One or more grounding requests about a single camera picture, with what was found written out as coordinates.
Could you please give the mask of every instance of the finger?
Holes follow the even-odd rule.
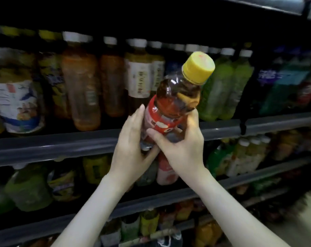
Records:
[[[154,159],[158,156],[160,152],[160,148],[157,145],[154,145],[152,149],[149,151],[149,153],[146,155],[144,159],[144,163],[146,165],[150,165]]]
[[[128,118],[126,119],[124,125],[122,126],[121,132],[119,134],[118,141],[121,141],[123,139],[127,139],[129,137],[130,124],[131,124],[131,116],[129,115]]]
[[[187,128],[199,127],[199,113],[197,109],[192,110],[187,116]]]
[[[141,127],[144,119],[145,106],[141,106],[136,110],[135,117],[132,117],[132,124],[130,129],[130,140],[132,142],[139,142],[141,138]]]
[[[166,152],[173,145],[165,136],[152,128],[147,129],[146,132],[163,152]]]

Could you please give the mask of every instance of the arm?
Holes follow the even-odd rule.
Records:
[[[289,246],[240,205],[204,167],[204,139],[196,109],[187,118],[185,139],[176,144],[153,129],[147,133],[177,174],[200,196],[233,246]]]
[[[139,146],[144,105],[129,116],[119,135],[110,171],[52,247],[92,247],[124,193],[147,170],[159,153],[157,146],[144,158]]]

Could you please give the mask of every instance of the person's left hand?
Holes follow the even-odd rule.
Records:
[[[115,147],[109,175],[119,182],[125,191],[149,168],[160,152],[157,145],[146,157],[139,145],[141,127],[144,119],[144,105],[141,105],[132,116],[128,116]]]

